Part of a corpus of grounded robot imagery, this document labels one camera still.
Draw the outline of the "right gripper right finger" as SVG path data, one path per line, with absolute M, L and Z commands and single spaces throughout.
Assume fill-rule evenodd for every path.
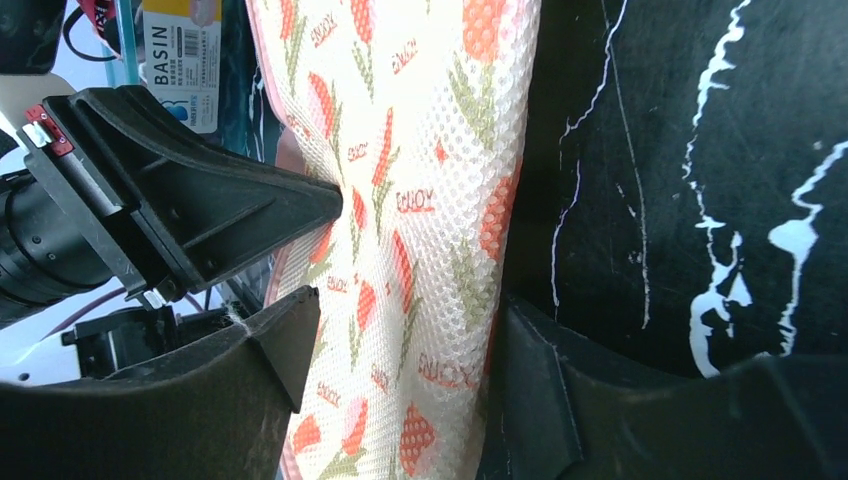
M 684 379 L 502 300 L 481 479 L 843 479 L 847 360 Z

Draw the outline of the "teal plastic bin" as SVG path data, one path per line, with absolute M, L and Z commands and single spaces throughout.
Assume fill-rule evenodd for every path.
M 141 85 L 205 140 L 260 162 L 277 158 L 281 122 L 243 1 L 71 1 L 63 39 L 111 86 Z

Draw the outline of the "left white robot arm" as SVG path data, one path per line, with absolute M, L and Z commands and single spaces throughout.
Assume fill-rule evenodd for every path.
M 141 86 L 26 101 L 1 178 L 1 324 L 116 280 L 129 300 L 1 357 L 20 386 L 103 379 L 228 328 L 176 302 L 337 219 L 339 188 L 215 146 Z

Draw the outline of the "strawberry print mesh laundry bag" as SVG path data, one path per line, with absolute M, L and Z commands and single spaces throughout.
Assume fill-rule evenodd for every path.
M 540 10 L 249 3 L 272 108 L 344 202 L 269 286 L 320 300 L 285 478 L 475 477 Z

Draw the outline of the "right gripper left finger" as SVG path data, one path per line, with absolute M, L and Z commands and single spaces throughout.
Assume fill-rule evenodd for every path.
M 103 380 L 1 388 L 5 479 L 272 479 L 320 317 L 303 286 Z

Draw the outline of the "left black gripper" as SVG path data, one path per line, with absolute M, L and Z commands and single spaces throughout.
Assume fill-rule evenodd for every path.
M 336 220 L 340 189 L 206 142 L 141 86 L 49 96 L 1 131 L 1 325 L 118 278 L 159 308 Z

